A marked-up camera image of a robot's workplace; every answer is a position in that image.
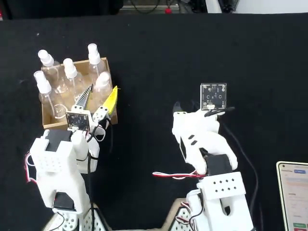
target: black table surface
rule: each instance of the black table surface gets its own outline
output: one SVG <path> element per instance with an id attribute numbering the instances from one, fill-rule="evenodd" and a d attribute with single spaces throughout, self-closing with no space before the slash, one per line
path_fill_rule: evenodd
<path id="1" fill-rule="evenodd" d="M 228 105 L 236 110 L 222 121 L 259 174 L 265 230 L 282 230 L 275 164 L 308 161 L 307 23 L 308 14 L 0 22 L 0 230 L 40 230 L 52 215 L 37 186 L 26 184 L 23 169 L 25 153 L 43 133 L 33 78 L 37 52 L 46 49 L 60 62 L 84 60 L 92 42 L 121 88 L 114 151 L 106 156 L 106 140 L 93 174 L 94 201 L 113 229 L 161 227 L 173 201 L 195 189 L 195 180 L 151 173 L 191 171 L 171 133 L 173 104 L 191 110 L 201 82 L 227 82 Z M 236 154 L 249 203 L 254 175 Z"/>

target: perforated white plate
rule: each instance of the perforated white plate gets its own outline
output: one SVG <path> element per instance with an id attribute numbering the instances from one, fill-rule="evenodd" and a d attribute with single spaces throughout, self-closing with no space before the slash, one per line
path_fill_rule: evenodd
<path id="1" fill-rule="evenodd" d="M 176 216 L 179 216 L 186 220 L 189 220 L 189 218 L 191 218 L 191 215 L 189 214 L 186 208 L 180 208 Z M 174 220 L 170 228 L 170 231 L 192 231 L 192 229 L 189 225 L 183 225 L 183 224 L 178 223 L 176 220 Z"/>
<path id="2" fill-rule="evenodd" d="M 72 218 L 66 219 L 64 213 L 60 214 L 62 214 L 65 218 L 64 223 L 61 225 L 61 223 L 63 222 L 63 217 L 61 217 L 59 214 L 55 214 L 56 217 L 53 219 L 52 224 L 48 228 L 45 228 L 44 231 L 53 230 L 57 228 L 59 225 L 61 226 L 55 229 L 54 231 L 65 231 L 67 229 L 70 229 L 70 226 L 76 222 L 75 220 L 72 222 Z M 94 222 L 95 231 L 107 231 L 100 217 L 98 216 L 96 210 L 94 211 L 94 221 L 95 221 Z M 82 223 L 79 224 L 79 231 L 91 231 L 91 228 L 92 228 L 92 216 L 91 216 L 91 210 L 89 210 Z"/>

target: wire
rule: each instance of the wire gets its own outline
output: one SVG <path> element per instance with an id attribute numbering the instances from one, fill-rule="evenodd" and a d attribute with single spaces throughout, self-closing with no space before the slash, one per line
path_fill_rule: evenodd
<path id="1" fill-rule="evenodd" d="M 188 224 L 189 224 L 189 221 L 188 221 L 188 220 L 186 220 L 186 219 L 184 219 L 184 218 L 181 218 L 181 217 L 179 217 L 179 216 L 176 216 L 176 217 L 175 217 L 175 220 L 176 220 L 178 223 L 183 224 L 183 225 L 188 225 Z"/>
<path id="2" fill-rule="evenodd" d="M 90 137 L 87 139 L 87 142 L 89 143 L 90 140 L 92 140 L 92 138 L 94 137 L 95 135 L 95 132 L 96 132 L 96 129 L 99 127 L 99 124 L 93 129 L 93 132 L 92 133 L 89 133 L 90 134 Z"/>
<path id="3" fill-rule="evenodd" d="M 160 2 L 160 0 L 157 0 L 156 5 L 155 5 L 152 9 L 150 9 L 149 11 L 141 11 L 141 10 L 139 10 L 139 9 L 136 7 L 136 5 L 135 5 L 135 3 L 133 2 L 133 0 L 129 0 L 129 1 L 130 1 L 130 3 L 133 5 L 133 7 L 135 8 L 135 10 L 136 10 L 137 12 L 139 12 L 139 13 L 142 13 L 142 14 L 149 14 L 149 13 L 152 13 L 152 12 L 158 7 L 159 2 Z"/>
<path id="4" fill-rule="evenodd" d="M 65 221 L 65 218 L 64 218 L 64 216 L 62 215 L 62 214 L 60 214 L 59 212 L 57 212 L 62 218 L 63 218 L 63 221 L 62 221 L 62 223 L 61 223 L 61 225 L 59 225 L 57 228 L 54 228 L 54 229 L 52 229 L 52 230 L 49 230 L 49 231 L 54 231 L 54 230 L 57 230 L 58 228 L 60 228 L 62 225 L 63 225 L 63 223 L 64 223 L 64 221 Z"/>
<path id="5" fill-rule="evenodd" d="M 192 210 L 191 210 L 191 208 L 189 207 L 189 204 L 188 204 L 188 203 L 185 203 L 185 202 L 182 201 L 182 202 L 181 202 L 181 205 L 182 205 L 183 207 L 185 207 L 189 213 L 192 213 Z"/>
<path id="6" fill-rule="evenodd" d="M 198 175 L 192 173 L 176 173 L 176 174 L 167 174 L 163 172 L 152 172 L 152 175 L 155 177 L 175 177 L 175 178 L 183 178 L 183 177 L 193 177 L 193 178 L 203 178 L 206 175 Z"/>
<path id="7" fill-rule="evenodd" d="M 29 163 L 29 157 L 31 156 L 31 153 L 28 153 L 27 155 L 26 155 L 26 163 L 27 163 L 27 165 L 28 166 L 31 166 L 31 167 L 34 167 L 35 165 L 34 164 L 31 164 L 31 163 Z"/>
<path id="8" fill-rule="evenodd" d="M 246 153 L 244 152 L 240 142 L 238 141 L 238 139 L 235 137 L 235 135 L 231 132 L 231 130 L 222 122 L 220 122 L 223 127 L 225 128 L 226 132 L 234 139 L 236 145 L 238 146 L 240 152 L 242 153 L 242 155 L 245 157 L 246 161 L 248 162 L 248 164 L 250 165 L 250 167 L 252 168 L 252 170 L 254 171 L 255 174 L 255 178 L 256 178 L 256 185 L 255 185 L 255 189 L 254 192 L 252 194 L 251 197 L 251 201 L 250 201 L 250 205 L 249 205 L 249 212 L 250 212 L 250 216 L 253 217 L 253 210 L 254 210 L 254 206 L 255 206 L 255 201 L 256 201 L 256 197 L 257 197 L 257 192 L 259 189 L 259 178 L 258 178 L 258 174 L 257 171 L 254 167 L 254 165 L 252 164 L 252 162 L 250 161 L 250 159 L 248 158 L 248 156 L 246 155 Z"/>
<path id="9" fill-rule="evenodd" d="M 264 230 L 264 221 L 263 221 L 263 212 L 262 212 L 262 206 L 261 203 L 259 203 L 259 211 L 260 211 L 260 230 Z"/>
<path id="10" fill-rule="evenodd" d="M 92 185 L 91 185 L 91 154 L 88 153 L 88 190 L 89 190 L 89 198 L 91 204 L 91 216 L 92 216 L 92 228 L 91 230 L 94 231 L 94 205 L 92 199 Z"/>
<path id="11" fill-rule="evenodd" d="M 193 215 L 191 216 L 191 218 L 189 219 L 189 226 L 191 227 L 191 229 L 194 231 L 195 230 L 195 223 L 194 223 L 194 227 L 192 226 L 192 219 L 194 219 L 195 217 L 199 216 L 202 214 L 203 210 L 204 210 L 204 202 L 203 202 L 203 194 L 202 194 L 202 191 L 200 191 L 200 194 L 201 194 L 201 204 L 202 204 L 202 208 L 201 208 L 201 211 L 196 214 L 196 215 Z"/>
<path id="12" fill-rule="evenodd" d="M 204 114 L 204 117 L 216 115 L 216 114 L 222 113 L 222 112 L 230 112 L 230 111 L 233 111 L 234 109 L 235 109 L 235 107 L 226 107 L 224 109 L 209 110 L 207 113 Z"/>
<path id="13" fill-rule="evenodd" d="M 170 4 L 168 4 L 169 0 L 166 0 L 166 5 L 167 5 L 167 7 L 170 8 L 170 6 L 173 4 L 174 1 L 175 1 L 175 0 L 171 0 L 171 1 L 170 1 Z"/>
<path id="14" fill-rule="evenodd" d="M 27 152 L 27 154 L 25 155 L 25 162 L 24 162 L 24 169 L 25 169 L 25 172 L 26 172 L 26 182 L 29 183 L 29 182 L 34 182 L 34 183 L 37 183 L 37 181 L 30 177 L 30 173 L 29 173 L 29 167 L 28 167 L 28 163 L 27 163 L 27 158 L 29 158 L 30 156 L 30 152 Z"/>
<path id="15" fill-rule="evenodd" d="M 185 179 L 186 177 L 172 177 L 173 179 L 175 180 L 183 180 Z"/>
<path id="16" fill-rule="evenodd" d="M 102 126 L 102 123 L 104 121 L 108 121 L 109 125 L 110 125 L 110 147 L 109 147 L 109 154 L 111 154 L 112 150 L 113 150 L 113 147 L 114 147 L 114 130 L 113 130 L 113 127 L 112 127 L 112 123 L 111 123 L 111 120 L 109 118 L 104 118 L 102 119 L 101 121 L 99 121 L 99 125 Z"/>

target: white spray cap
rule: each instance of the white spray cap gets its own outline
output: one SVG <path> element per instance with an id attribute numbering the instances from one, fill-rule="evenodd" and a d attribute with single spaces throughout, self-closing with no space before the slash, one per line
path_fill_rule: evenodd
<path id="1" fill-rule="evenodd" d="M 77 76 L 77 70 L 75 65 L 73 64 L 73 60 L 64 59 L 64 72 L 67 78 L 75 78 Z"/>
<path id="2" fill-rule="evenodd" d="M 98 76 L 95 87 L 96 88 L 102 88 L 109 84 L 109 80 L 111 78 L 111 75 L 108 71 L 101 72 L 100 76 Z"/>
<path id="3" fill-rule="evenodd" d="M 44 66 L 53 66 L 54 59 L 50 54 L 48 54 L 47 51 L 40 50 L 38 52 L 38 57 L 40 58 L 40 61 L 42 62 Z"/>
<path id="4" fill-rule="evenodd" d="M 95 43 L 91 43 L 88 45 L 89 50 L 89 62 L 92 65 L 97 65 L 101 61 L 100 54 L 98 53 L 97 46 Z"/>
<path id="5" fill-rule="evenodd" d="M 41 94 L 47 94 L 51 91 L 50 83 L 46 79 L 44 72 L 36 71 L 34 78 L 37 81 L 38 90 Z"/>

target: clear bottle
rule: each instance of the clear bottle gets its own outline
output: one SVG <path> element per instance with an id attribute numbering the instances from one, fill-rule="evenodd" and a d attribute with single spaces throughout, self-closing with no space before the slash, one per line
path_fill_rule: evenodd
<path id="1" fill-rule="evenodd" d="M 66 120 L 65 113 L 67 107 L 64 105 L 62 97 L 54 89 L 51 88 L 49 81 L 46 79 L 44 72 L 37 71 L 34 73 L 39 90 L 39 100 L 43 104 L 44 109 L 50 115 L 59 120 Z"/>
<path id="2" fill-rule="evenodd" d="M 112 92 L 110 73 L 104 71 L 97 78 L 92 90 L 92 100 L 94 101 L 95 110 L 100 107 Z"/>
<path id="3" fill-rule="evenodd" d="M 45 50 L 38 52 L 38 57 L 43 66 L 41 70 L 44 72 L 46 79 L 50 82 L 51 87 L 60 94 L 68 93 L 68 87 L 65 83 L 64 67 Z"/>
<path id="4" fill-rule="evenodd" d="M 93 85 L 98 78 L 98 76 L 106 71 L 106 64 L 103 60 L 101 60 L 100 54 L 97 50 L 97 45 L 91 43 L 88 45 L 89 50 L 89 78 Z"/>
<path id="5" fill-rule="evenodd" d="M 82 74 L 76 70 L 73 60 L 64 59 L 63 64 L 67 79 L 67 86 L 71 90 L 76 102 L 80 94 L 82 94 L 87 88 L 84 82 L 84 78 Z"/>

